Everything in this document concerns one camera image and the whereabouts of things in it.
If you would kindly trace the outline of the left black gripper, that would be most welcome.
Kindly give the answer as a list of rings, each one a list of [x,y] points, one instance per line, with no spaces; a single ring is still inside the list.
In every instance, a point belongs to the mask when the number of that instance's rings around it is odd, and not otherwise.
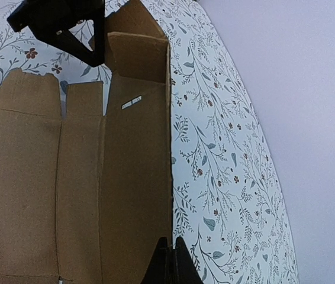
[[[15,32],[28,27],[35,38],[47,41],[57,37],[55,47],[77,59],[97,67],[105,62],[105,18],[94,15],[104,7],[103,1],[94,0],[36,0],[22,1],[8,16],[7,22]],[[79,21],[94,20],[94,48],[88,49],[69,29]]]

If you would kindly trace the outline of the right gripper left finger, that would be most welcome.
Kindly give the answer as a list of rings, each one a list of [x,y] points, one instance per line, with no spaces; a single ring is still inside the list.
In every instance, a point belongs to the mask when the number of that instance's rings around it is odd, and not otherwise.
[[[172,247],[167,240],[159,238],[141,284],[172,283]]]

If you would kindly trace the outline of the brown cardboard box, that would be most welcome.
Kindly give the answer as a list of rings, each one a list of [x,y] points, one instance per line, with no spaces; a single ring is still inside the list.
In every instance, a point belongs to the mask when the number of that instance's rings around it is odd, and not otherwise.
[[[103,16],[94,15],[94,19]],[[141,1],[105,18],[104,84],[0,87],[0,283],[141,283],[172,238],[170,45]]]

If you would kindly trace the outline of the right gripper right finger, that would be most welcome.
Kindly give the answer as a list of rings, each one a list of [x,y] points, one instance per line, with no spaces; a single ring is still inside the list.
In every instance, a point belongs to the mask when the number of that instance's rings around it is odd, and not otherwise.
[[[203,284],[182,237],[176,239],[172,256],[172,283]]]

